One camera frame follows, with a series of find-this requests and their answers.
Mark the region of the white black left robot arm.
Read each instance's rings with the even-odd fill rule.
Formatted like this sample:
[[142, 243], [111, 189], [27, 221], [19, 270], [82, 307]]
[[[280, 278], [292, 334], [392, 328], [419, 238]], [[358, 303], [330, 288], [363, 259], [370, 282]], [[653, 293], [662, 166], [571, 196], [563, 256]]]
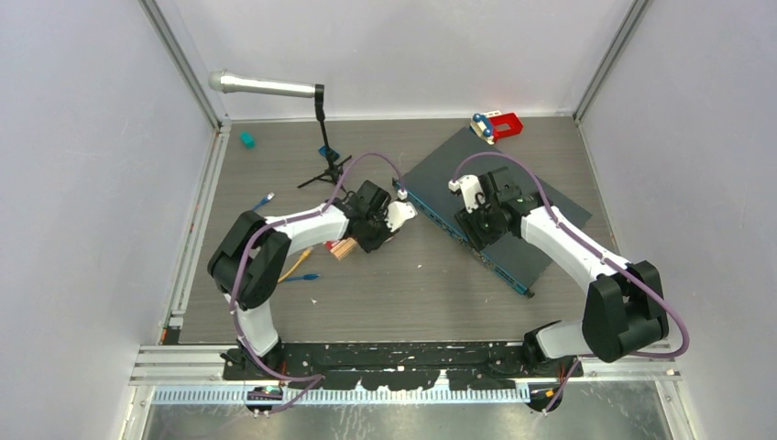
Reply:
[[270, 297], [287, 257], [327, 241], [353, 238], [365, 252], [380, 248], [397, 228], [389, 211], [402, 205], [372, 181], [331, 203], [294, 214], [237, 217], [211, 256], [207, 272], [239, 323], [238, 341], [246, 367], [257, 378], [273, 378], [281, 365], [281, 341], [272, 321]]

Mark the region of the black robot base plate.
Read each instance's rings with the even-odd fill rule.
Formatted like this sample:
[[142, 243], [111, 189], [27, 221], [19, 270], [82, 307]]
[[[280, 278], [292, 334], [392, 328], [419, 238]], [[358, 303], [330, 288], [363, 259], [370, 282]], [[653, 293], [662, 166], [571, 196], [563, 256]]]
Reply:
[[313, 377], [315, 388], [330, 391], [429, 390], [440, 379], [453, 391], [506, 390], [513, 380], [561, 382], [567, 374], [581, 376], [573, 357], [528, 367], [519, 343], [288, 343], [264, 357], [267, 373], [242, 347], [221, 354], [225, 380], [273, 380], [284, 377], [293, 390], [303, 390]]

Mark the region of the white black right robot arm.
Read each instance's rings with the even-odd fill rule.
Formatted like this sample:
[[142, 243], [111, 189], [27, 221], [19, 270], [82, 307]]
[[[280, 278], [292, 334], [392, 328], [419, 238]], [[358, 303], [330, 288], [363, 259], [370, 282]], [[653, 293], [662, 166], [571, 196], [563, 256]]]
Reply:
[[559, 209], [532, 195], [499, 198], [482, 191], [457, 191], [464, 207], [455, 219], [469, 243], [481, 250], [512, 234], [542, 251], [585, 294], [577, 321], [558, 321], [524, 336], [524, 367], [546, 376], [560, 358], [593, 356], [611, 363], [656, 343], [669, 333], [666, 312], [640, 286], [660, 290], [658, 271], [650, 263], [607, 253]]

